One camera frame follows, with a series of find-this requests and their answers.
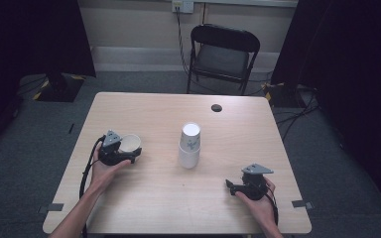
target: chair backrest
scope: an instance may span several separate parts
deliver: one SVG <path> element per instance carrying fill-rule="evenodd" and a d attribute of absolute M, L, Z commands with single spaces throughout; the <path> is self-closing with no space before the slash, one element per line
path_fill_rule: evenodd
<path fill-rule="evenodd" d="M 250 32 L 204 24 L 193 28 L 190 33 L 192 47 L 194 42 L 232 49 L 247 53 L 258 53 L 261 47 L 258 38 Z"/>

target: wall outlet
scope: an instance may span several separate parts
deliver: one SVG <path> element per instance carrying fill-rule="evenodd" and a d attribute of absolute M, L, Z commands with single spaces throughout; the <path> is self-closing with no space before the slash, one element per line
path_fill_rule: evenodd
<path fill-rule="evenodd" d="M 172 12 L 176 13 L 177 9 L 181 13 L 193 13 L 193 2 L 174 0 L 172 1 Z"/>

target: wooden table top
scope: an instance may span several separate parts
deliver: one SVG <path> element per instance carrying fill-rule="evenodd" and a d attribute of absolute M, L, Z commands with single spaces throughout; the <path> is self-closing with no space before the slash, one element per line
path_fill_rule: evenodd
<path fill-rule="evenodd" d="M 221 112 L 211 105 L 219 104 Z M 178 161 L 185 123 L 201 127 L 200 158 L 185 169 Z M 246 206 L 231 196 L 229 179 L 242 184 L 241 169 L 253 163 L 274 171 L 282 233 L 312 229 L 268 101 L 263 97 L 100 92 L 91 105 L 50 211 L 51 233 L 78 201 L 82 172 L 95 141 L 112 129 L 136 134 L 142 154 L 119 172 L 97 201 L 89 233 L 256 234 L 262 233 Z"/>

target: gray carpet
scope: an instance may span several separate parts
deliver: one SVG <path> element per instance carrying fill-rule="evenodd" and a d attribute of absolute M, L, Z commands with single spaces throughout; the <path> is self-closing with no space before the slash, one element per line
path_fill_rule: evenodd
<path fill-rule="evenodd" d="M 22 83 L 39 77 L 26 77 Z M 179 71 L 99 72 L 97 78 L 85 81 L 74 103 L 34 101 L 36 89 L 24 93 L 18 117 L 0 136 L 0 237 L 46 237 L 42 230 L 46 215 L 38 209 L 52 203 L 97 92 L 185 93 L 186 79 Z M 253 73 L 251 79 L 264 80 L 267 75 Z M 203 78 L 200 83 L 224 94 L 239 94 L 233 83 Z M 246 94 L 257 92 L 260 86 L 261 82 L 250 82 Z M 192 90 L 216 93 L 204 87 L 193 85 Z M 310 93 L 303 97 L 308 100 Z M 273 111 L 280 121 L 302 109 Z M 280 126 L 282 135 L 290 123 Z M 297 237 L 381 237 L 381 194 L 368 174 L 340 149 L 336 135 L 331 123 L 316 110 L 298 119 L 285 138 L 302 196 L 315 206 L 309 210 L 313 231 Z"/>

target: black chair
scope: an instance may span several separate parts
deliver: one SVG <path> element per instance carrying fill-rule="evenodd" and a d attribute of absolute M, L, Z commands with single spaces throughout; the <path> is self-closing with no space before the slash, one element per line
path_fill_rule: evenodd
<path fill-rule="evenodd" d="M 187 94 L 191 90 L 191 75 L 240 83 L 241 95 L 252 71 L 261 44 L 251 33 L 211 24 L 199 25 L 190 33 L 190 73 Z M 195 43 L 200 43 L 196 54 Z"/>

